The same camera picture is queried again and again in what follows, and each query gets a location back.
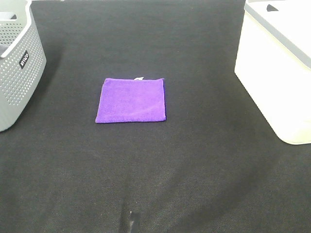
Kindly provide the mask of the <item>purple towel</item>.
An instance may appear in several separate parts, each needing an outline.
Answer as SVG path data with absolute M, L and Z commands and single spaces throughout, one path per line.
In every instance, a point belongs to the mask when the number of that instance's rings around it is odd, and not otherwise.
M 96 123 L 166 120 L 164 79 L 105 79 Z

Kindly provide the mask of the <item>black fabric table mat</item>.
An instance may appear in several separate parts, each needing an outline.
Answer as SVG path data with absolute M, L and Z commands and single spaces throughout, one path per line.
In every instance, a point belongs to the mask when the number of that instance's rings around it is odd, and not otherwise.
M 242 0 L 35 1 L 47 64 L 0 135 L 3 233 L 308 233 L 311 147 L 234 73 Z M 167 119 L 97 124 L 106 78 L 164 78 Z

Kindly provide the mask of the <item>white plastic storage bin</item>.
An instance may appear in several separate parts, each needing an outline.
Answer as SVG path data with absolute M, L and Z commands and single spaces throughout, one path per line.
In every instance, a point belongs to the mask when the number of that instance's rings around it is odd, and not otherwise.
M 311 141 L 311 3 L 247 0 L 235 74 L 282 141 Z

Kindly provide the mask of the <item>grey perforated plastic basket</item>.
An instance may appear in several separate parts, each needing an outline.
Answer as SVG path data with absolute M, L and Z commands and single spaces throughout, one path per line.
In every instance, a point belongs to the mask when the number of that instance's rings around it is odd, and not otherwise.
M 30 0 L 0 2 L 0 130 L 10 128 L 33 95 L 46 66 Z

